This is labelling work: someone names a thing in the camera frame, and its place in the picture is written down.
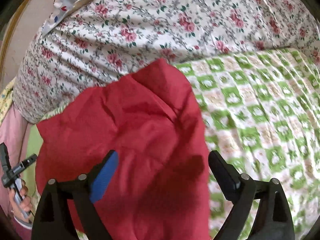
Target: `yellow fabric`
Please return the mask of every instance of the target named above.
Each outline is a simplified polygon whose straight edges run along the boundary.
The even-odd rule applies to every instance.
[[[4,120],[5,115],[7,114],[13,100],[13,85],[16,78],[12,79],[9,84],[4,88],[0,95],[0,126]]]

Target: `finger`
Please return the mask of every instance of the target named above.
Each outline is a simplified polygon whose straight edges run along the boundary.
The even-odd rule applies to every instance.
[[[14,189],[10,189],[9,191],[9,200],[12,204],[12,202],[14,202],[14,195],[16,194],[16,191]]]
[[[28,188],[26,186],[23,186],[22,189],[20,190],[21,197],[27,195],[28,191],[29,191]]]
[[[27,205],[23,210],[25,211],[25,212],[29,212],[30,210],[32,210],[33,209],[33,205],[32,205],[32,203],[30,203],[29,205]]]
[[[20,208],[24,209],[26,206],[28,206],[31,203],[31,198],[29,196],[26,196],[24,200],[20,203]]]

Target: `wrinkled fabric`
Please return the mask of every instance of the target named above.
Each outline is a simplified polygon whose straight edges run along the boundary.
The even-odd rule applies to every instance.
[[[94,204],[112,239],[209,239],[204,123],[190,83],[164,59],[85,90],[37,127],[44,141],[39,193],[50,178],[88,173],[114,149],[118,168]],[[69,207],[81,230],[73,202]]]
[[[37,123],[87,87],[159,57],[172,64],[221,53],[293,47],[320,64],[319,30],[300,0],[93,0],[35,35],[14,101]]]

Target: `floral bedsheet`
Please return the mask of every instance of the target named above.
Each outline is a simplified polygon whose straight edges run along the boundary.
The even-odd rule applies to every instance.
[[[13,95],[32,123],[159,57],[177,64],[293,47],[320,65],[319,29],[300,0],[93,0],[46,36],[41,30]]]

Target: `green fabric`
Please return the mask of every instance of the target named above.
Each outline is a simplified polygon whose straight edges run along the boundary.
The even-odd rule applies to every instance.
[[[42,146],[43,140],[40,136],[38,128],[33,125],[30,129],[30,135],[28,139],[27,154],[26,158],[33,154],[39,155],[40,148]],[[36,165],[31,165],[28,169],[23,172],[23,179],[28,186],[29,196],[34,196],[36,193]]]
[[[275,177],[290,203],[296,239],[320,210],[320,75],[296,49],[223,55],[178,64],[206,124],[209,150],[253,179]],[[211,175],[209,228],[214,237],[232,204]],[[240,239],[250,233],[253,205]]]

